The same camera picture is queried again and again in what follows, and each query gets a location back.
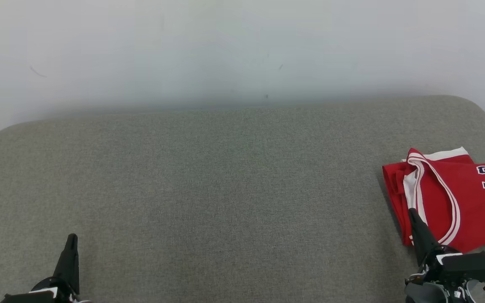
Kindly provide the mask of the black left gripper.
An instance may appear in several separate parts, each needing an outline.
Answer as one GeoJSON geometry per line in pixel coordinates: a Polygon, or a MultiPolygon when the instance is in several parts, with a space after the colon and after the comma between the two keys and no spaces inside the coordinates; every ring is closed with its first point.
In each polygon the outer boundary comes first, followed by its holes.
{"type": "Polygon", "coordinates": [[[0,303],[92,303],[81,299],[79,293],[78,237],[69,234],[53,277],[43,279],[27,293],[6,294],[0,303]]]}

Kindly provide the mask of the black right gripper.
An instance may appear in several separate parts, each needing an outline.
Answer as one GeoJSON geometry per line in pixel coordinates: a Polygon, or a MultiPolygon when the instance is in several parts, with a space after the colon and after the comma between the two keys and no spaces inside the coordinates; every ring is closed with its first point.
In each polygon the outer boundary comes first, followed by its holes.
{"type": "Polygon", "coordinates": [[[440,244],[416,209],[409,209],[409,219],[416,261],[425,282],[446,287],[470,280],[485,283],[485,251],[461,254],[434,249],[440,244]]]}

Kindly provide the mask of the red t-shirt with white sleeves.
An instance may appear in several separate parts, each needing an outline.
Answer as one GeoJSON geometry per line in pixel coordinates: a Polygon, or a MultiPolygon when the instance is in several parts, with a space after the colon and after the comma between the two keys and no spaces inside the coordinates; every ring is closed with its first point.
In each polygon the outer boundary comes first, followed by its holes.
{"type": "Polygon", "coordinates": [[[390,205],[399,224],[402,243],[406,246],[412,246],[412,228],[408,210],[415,208],[420,212],[421,209],[416,203],[413,206],[409,205],[404,188],[404,178],[413,173],[416,167],[406,162],[398,162],[384,165],[382,169],[390,205]]]}

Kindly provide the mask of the red basketball jersey number 23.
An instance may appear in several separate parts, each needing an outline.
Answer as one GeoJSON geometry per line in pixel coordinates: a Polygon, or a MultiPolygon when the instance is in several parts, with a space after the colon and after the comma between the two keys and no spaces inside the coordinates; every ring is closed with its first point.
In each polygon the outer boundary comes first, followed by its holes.
{"type": "Polygon", "coordinates": [[[404,178],[408,203],[436,240],[468,253],[485,246],[485,164],[408,162],[404,178]]]}

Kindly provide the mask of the grey fabric sofa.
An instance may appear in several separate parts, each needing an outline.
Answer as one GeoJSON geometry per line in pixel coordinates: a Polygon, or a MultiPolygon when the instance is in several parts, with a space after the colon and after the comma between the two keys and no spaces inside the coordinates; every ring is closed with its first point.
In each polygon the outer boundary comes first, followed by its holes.
{"type": "Polygon", "coordinates": [[[485,112],[453,96],[11,126],[0,299],[75,233],[94,303],[400,303],[416,258],[382,167],[460,146],[485,162],[485,112]]]}

